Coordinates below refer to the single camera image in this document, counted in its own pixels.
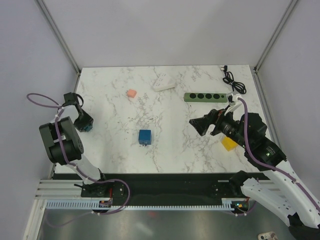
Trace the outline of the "green power strip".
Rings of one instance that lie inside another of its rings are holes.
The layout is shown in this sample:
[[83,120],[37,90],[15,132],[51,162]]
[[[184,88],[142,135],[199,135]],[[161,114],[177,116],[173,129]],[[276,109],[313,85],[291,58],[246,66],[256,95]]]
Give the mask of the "green power strip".
[[225,93],[186,92],[183,100],[187,103],[227,103]]

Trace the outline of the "teal plug adapter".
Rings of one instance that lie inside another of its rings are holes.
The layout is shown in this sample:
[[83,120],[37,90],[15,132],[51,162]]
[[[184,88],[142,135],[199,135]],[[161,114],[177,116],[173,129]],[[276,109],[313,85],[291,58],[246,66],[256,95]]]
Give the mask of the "teal plug adapter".
[[90,126],[86,126],[83,130],[85,131],[85,132],[90,132],[91,130],[92,130],[92,126],[90,125]]

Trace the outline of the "blue cube socket adapter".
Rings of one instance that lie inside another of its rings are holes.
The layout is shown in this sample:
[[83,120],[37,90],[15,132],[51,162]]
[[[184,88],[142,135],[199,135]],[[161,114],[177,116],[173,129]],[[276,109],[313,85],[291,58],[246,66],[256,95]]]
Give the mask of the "blue cube socket adapter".
[[138,133],[138,143],[142,146],[152,144],[152,131],[150,129],[140,129]]

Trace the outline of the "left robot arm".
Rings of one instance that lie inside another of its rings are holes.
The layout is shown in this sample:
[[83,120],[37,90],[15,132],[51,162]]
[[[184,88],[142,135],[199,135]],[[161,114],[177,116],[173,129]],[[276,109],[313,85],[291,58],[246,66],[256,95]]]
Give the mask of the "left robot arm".
[[64,94],[64,103],[57,106],[57,114],[49,123],[39,127],[49,160],[73,170],[81,179],[81,196],[110,198],[112,184],[84,155],[84,146],[78,132],[89,132],[94,119],[83,110],[83,98],[75,93]]

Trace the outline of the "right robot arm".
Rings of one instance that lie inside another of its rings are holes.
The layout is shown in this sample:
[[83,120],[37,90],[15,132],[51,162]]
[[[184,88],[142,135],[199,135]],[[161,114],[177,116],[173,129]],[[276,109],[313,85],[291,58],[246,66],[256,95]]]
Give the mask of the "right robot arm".
[[283,151],[266,137],[267,126],[257,113],[245,111],[240,120],[226,109],[212,109],[189,123],[200,136],[209,126],[211,136],[224,134],[244,148],[244,156],[268,177],[284,197],[264,188],[253,177],[239,171],[231,179],[229,191],[235,197],[245,195],[258,202],[281,219],[296,240],[320,238],[320,201],[300,181]]

